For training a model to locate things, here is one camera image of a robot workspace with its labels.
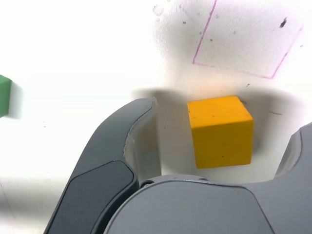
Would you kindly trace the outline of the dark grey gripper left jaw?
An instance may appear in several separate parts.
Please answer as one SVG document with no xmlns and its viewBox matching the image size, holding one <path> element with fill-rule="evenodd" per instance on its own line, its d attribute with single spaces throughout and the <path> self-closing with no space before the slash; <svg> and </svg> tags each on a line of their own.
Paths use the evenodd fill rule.
<svg viewBox="0 0 312 234">
<path fill-rule="evenodd" d="M 106 118 L 85 146 L 45 229 L 101 234 L 140 184 L 161 175 L 157 100 L 136 99 Z"/>
</svg>

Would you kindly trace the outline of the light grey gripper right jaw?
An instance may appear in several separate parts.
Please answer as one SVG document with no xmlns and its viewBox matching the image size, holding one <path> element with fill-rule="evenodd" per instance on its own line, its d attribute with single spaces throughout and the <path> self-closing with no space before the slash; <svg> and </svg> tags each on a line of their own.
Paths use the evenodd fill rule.
<svg viewBox="0 0 312 234">
<path fill-rule="evenodd" d="M 221 184 L 159 180 L 127 199 L 107 234 L 309 234 L 312 231 L 312 127 L 292 135 L 298 159 L 273 180 Z"/>
</svg>

